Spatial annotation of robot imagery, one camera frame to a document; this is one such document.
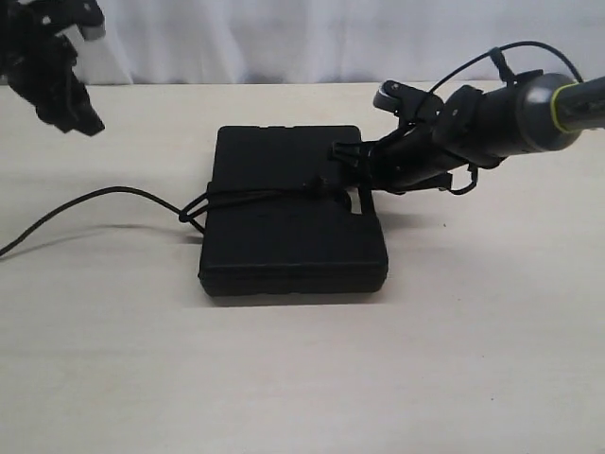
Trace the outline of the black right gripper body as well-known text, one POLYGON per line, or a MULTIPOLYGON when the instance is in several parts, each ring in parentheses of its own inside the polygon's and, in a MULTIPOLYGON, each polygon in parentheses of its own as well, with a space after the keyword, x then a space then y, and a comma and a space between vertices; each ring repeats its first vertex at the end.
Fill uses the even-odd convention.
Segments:
POLYGON ((468 164, 436 145, 432 128, 444 103, 440 97, 405 85, 399 88, 398 127, 376 141, 368 160, 372 188, 391 194, 438 189, 456 195, 470 191, 455 189, 451 171, 468 164))

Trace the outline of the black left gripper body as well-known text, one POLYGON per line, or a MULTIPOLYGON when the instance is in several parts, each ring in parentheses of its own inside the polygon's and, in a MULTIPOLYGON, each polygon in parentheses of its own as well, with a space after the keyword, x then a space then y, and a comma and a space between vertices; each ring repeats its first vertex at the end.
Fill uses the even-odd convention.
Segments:
POLYGON ((68 101, 89 96, 74 73, 78 52, 63 32, 101 23, 105 16, 96 1, 1 3, 1 76, 43 123, 60 128, 68 101))

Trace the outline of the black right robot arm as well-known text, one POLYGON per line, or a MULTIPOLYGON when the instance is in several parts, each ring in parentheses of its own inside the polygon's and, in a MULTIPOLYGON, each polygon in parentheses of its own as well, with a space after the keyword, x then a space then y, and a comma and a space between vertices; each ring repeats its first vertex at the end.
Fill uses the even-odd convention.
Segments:
POLYGON ((376 141, 331 146, 329 157, 343 165, 348 185, 461 196, 476 187, 482 169, 569 148, 583 131, 603 128, 604 80, 536 70, 496 90, 463 85, 447 99, 388 80, 373 104, 393 113, 398 127, 376 141))

